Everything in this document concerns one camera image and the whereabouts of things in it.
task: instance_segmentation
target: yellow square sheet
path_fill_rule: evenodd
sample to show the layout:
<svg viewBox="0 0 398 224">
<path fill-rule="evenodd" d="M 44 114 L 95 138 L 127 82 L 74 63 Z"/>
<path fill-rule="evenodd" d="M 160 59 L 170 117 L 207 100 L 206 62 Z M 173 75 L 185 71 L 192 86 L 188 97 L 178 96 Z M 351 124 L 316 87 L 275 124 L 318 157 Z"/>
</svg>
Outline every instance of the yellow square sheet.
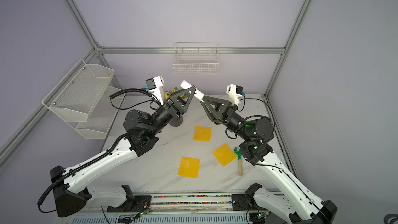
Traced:
<svg viewBox="0 0 398 224">
<path fill-rule="evenodd" d="M 193 140 L 210 142 L 211 127 L 195 127 Z"/>
<path fill-rule="evenodd" d="M 178 175 L 183 177 L 198 178 L 200 159 L 182 157 Z"/>
<path fill-rule="evenodd" d="M 213 151 L 213 154 L 223 167 L 237 157 L 227 144 L 220 146 L 217 150 Z"/>
</svg>

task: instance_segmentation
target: wall-mounted shelf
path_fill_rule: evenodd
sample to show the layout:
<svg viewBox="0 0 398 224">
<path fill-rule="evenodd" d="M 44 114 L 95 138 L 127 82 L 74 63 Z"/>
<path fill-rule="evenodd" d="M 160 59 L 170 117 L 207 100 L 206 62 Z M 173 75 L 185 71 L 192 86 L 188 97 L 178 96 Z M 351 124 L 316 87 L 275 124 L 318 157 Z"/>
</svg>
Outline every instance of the wall-mounted shelf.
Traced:
<svg viewBox="0 0 398 224">
<path fill-rule="evenodd" d="M 218 74 L 217 44 L 216 42 L 177 42 L 173 62 L 174 74 Z"/>
<path fill-rule="evenodd" d="M 75 67 L 80 69 L 61 92 L 57 94 L 57 85 L 42 103 L 85 139 L 104 139 L 118 110 L 109 102 L 109 96 L 120 91 L 109 87 L 114 70 L 98 64 L 86 64 L 83 60 L 77 62 Z M 120 106 L 123 99 L 124 95 L 121 95 L 112 102 Z"/>
</svg>

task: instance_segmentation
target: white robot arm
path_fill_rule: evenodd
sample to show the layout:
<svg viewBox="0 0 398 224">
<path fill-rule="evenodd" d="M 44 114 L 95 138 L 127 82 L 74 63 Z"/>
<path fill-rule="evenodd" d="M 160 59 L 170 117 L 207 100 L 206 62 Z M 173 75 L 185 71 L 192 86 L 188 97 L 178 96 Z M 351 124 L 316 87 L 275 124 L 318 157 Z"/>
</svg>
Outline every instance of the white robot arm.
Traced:
<svg viewBox="0 0 398 224">
<path fill-rule="evenodd" d="M 163 83 L 160 76 L 147 80 L 149 90 L 156 94 L 156 99 L 162 102 L 161 106 L 153 114 L 136 109 L 129 111 L 123 122 L 126 133 L 119 136 L 112 147 L 78 165 L 66 169 L 57 166 L 50 171 L 52 184 L 37 202 L 40 211 L 42 211 L 40 205 L 52 190 L 59 217 L 72 215 L 86 205 L 97 204 L 98 206 L 101 203 L 109 206 L 108 212 L 134 210 L 137 197 L 133 196 L 127 185 L 107 189 L 90 186 L 90 183 L 116 166 L 148 152 L 159 140 L 155 135 L 161 132 L 170 121 L 179 119 L 187 111 L 195 88 L 179 90 L 165 99 L 162 90 Z M 154 95 L 143 89 L 124 89 L 109 98 L 112 100 L 127 92 L 140 92 L 152 97 L 155 101 Z M 183 99 L 181 96 L 184 94 L 189 94 L 189 96 Z"/>
<path fill-rule="evenodd" d="M 182 88 L 192 85 L 186 81 Z M 244 139 L 239 145 L 246 161 L 264 172 L 288 199 L 278 197 L 262 188 L 259 184 L 252 185 L 246 192 L 246 202 L 242 205 L 248 209 L 266 208 L 286 221 L 286 223 L 331 223 L 337 208 L 331 201 L 321 198 L 307 189 L 279 160 L 270 145 L 273 125 L 266 116 L 254 115 L 247 118 L 236 113 L 239 98 L 242 97 L 242 87 L 229 85 L 227 94 L 229 100 L 206 96 L 202 92 L 195 95 L 201 101 L 209 119 L 215 124 L 223 124 L 230 132 Z"/>
</svg>

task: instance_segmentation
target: wooden handle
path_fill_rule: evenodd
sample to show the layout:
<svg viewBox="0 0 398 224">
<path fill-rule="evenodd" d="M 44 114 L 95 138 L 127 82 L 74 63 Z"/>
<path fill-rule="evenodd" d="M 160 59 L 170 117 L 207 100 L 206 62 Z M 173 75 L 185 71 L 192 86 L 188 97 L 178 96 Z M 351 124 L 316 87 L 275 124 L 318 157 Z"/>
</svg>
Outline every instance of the wooden handle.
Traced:
<svg viewBox="0 0 398 224">
<path fill-rule="evenodd" d="M 239 165 L 238 175 L 243 175 L 243 172 L 242 172 L 242 159 L 238 159 L 238 165 Z"/>
</svg>

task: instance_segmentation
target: white marble tabletop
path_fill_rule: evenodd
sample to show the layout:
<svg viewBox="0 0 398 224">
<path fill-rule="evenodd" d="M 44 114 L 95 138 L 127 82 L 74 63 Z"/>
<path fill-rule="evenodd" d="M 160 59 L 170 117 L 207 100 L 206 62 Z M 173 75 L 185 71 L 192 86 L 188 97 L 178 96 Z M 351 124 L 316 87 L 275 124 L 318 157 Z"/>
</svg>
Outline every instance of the white marble tabletop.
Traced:
<svg viewBox="0 0 398 224">
<path fill-rule="evenodd" d="M 226 94 L 210 96 L 228 99 Z M 246 98 L 261 99 L 261 95 L 246 95 Z M 145 100 L 148 100 L 147 96 L 126 96 L 122 107 L 129 107 Z M 134 108 L 151 114 L 154 112 L 149 108 L 148 102 Z M 120 110 L 117 114 L 103 150 L 110 147 L 118 136 L 126 132 L 122 123 L 128 111 Z M 246 100 L 246 106 L 239 114 L 244 118 L 256 114 L 268 116 L 265 105 L 257 100 Z M 96 179 L 94 183 L 104 187 L 125 184 L 136 193 L 243 192 L 253 183 L 259 183 L 269 190 L 276 190 L 274 183 L 264 173 L 244 159 L 242 160 L 243 176 L 238 175 L 237 158 L 222 167 L 212 152 L 225 143 L 233 150 L 243 140 L 240 137 L 227 138 L 225 126 L 213 124 L 197 99 L 192 99 L 183 118 L 181 126 L 168 125 L 157 134 L 159 141 L 149 152 L 119 165 Z M 193 140 L 196 126 L 212 128 L 210 142 Z M 277 139 L 273 138 L 268 144 L 284 162 Z M 177 175 L 183 156 L 200 159 L 197 179 Z"/>
</svg>

